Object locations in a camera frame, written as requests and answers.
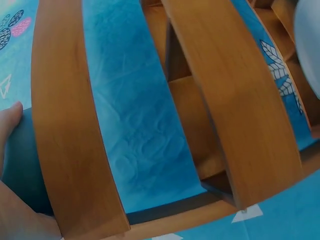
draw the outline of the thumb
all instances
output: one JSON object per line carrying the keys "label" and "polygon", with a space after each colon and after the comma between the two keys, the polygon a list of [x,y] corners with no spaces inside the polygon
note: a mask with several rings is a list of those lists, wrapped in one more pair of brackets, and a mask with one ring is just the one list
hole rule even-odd
{"label": "thumb", "polygon": [[20,122],[22,112],[23,106],[19,101],[12,107],[0,111],[0,175],[2,174],[6,141]]}

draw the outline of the curved wooden slat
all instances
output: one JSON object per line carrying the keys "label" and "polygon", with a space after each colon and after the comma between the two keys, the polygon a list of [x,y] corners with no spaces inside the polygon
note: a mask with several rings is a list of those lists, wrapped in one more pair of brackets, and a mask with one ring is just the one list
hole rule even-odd
{"label": "curved wooden slat", "polygon": [[274,0],[271,5],[293,42],[295,42],[294,16],[297,2],[298,0]]}
{"label": "curved wooden slat", "polygon": [[223,156],[192,76],[168,83],[200,180],[222,172]]}
{"label": "curved wooden slat", "polygon": [[269,8],[274,0],[252,0],[251,6],[254,8]]}
{"label": "curved wooden slat", "polygon": [[302,179],[291,125],[274,80],[229,0],[162,0],[222,146],[243,209]]}
{"label": "curved wooden slat", "polygon": [[166,32],[167,16],[162,6],[148,6],[143,8],[144,16],[152,35],[163,71],[166,71]]}
{"label": "curved wooden slat", "polygon": [[290,59],[296,53],[296,46],[274,11],[260,8],[255,8],[253,11],[269,34],[269,37],[273,40],[274,45],[278,48],[283,60]]}
{"label": "curved wooden slat", "polygon": [[39,1],[31,97],[41,170],[64,239],[129,230],[91,92],[81,0]]}
{"label": "curved wooden slat", "polygon": [[254,10],[283,57],[284,65],[288,70],[290,79],[293,80],[312,134],[319,137],[320,131],[317,126],[320,124],[320,100],[310,87],[302,71],[294,42],[272,9],[255,8]]}

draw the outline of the wooden frame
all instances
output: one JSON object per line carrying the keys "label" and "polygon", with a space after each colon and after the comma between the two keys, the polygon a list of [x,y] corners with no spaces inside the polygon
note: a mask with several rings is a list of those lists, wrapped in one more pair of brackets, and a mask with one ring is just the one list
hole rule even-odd
{"label": "wooden frame", "polygon": [[[139,240],[196,227],[263,201],[320,167],[318,145],[299,153],[268,67],[231,2],[162,4],[144,0],[142,8],[208,192],[125,214],[93,101],[82,2],[39,1],[32,118],[44,182],[65,240]],[[268,7],[272,1],[251,4]],[[274,16],[257,14],[268,28]],[[294,45],[285,36],[288,45],[279,42],[278,48],[291,61]]]}

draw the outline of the wooden toy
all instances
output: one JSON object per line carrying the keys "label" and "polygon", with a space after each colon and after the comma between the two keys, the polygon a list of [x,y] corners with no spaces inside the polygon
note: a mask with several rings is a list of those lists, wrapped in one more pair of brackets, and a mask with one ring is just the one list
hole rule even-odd
{"label": "wooden toy", "polygon": [[[250,4],[316,130],[319,100],[295,53],[295,3]],[[65,240],[139,240],[202,225],[270,198],[320,167],[318,144],[298,151],[274,79],[229,0],[143,0],[141,7],[208,192],[125,214],[93,101],[82,1],[40,0],[32,119],[45,186]]]}

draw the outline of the white object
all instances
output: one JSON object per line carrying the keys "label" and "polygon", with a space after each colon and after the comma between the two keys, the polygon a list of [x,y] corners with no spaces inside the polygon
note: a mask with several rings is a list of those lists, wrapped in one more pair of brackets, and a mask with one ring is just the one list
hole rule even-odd
{"label": "white object", "polygon": [[294,17],[294,38],[304,75],[320,99],[320,0],[299,0]]}
{"label": "white object", "polygon": [[248,207],[246,210],[238,211],[232,220],[233,223],[242,222],[244,220],[253,219],[262,216],[264,213],[258,204]]}
{"label": "white object", "polygon": [[11,74],[9,74],[2,82],[0,82],[0,94],[3,99],[6,98],[11,85]]}
{"label": "white object", "polygon": [[152,240],[181,240],[181,239],[184,239],[184,238],[174,233],[170,233],[163,236],[156,236],[152,238]]}

